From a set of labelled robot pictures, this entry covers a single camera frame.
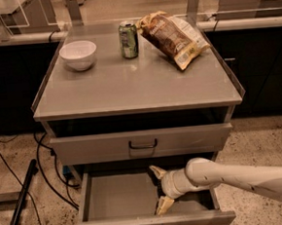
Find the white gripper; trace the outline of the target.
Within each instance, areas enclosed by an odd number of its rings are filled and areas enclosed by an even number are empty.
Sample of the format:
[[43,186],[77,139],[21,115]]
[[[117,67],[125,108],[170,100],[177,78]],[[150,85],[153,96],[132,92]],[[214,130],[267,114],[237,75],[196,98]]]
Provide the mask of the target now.
[[161,169],[157,166],[149,166],[157,179],[161,180],[161,190],[167,196],[161,196],[157,203],[157,215],[166,214],[173,206],[174,200],[183,195],[198,191],[198,187],[192,185],[186,177],[185,170],[169,170]]

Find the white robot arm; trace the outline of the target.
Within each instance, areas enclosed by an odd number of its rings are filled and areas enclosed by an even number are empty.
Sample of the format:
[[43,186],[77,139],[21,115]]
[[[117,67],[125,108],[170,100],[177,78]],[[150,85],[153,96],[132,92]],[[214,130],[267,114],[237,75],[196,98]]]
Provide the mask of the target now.
[[206,158],[192,158],[181,169],[149,169],[159,181],[158,215],[167,213],[183,195],[221,183],[282,202],[282,167],[222,165]]

